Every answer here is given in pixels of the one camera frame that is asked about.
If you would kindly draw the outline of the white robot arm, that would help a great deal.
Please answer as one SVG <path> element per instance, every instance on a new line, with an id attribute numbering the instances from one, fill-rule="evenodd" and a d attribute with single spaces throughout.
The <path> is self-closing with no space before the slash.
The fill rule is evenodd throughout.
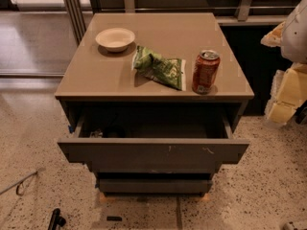
<path id="1" fill-rule="evenodd" d="M 292 63 L 286 71 L 276 71 L 265 108 L 266 123 L 282 127 L 307 101 L 307 0 L 301 0 L 284 22 L 263 36 L 261 43 L 279 47 L 281 56 Z"/>

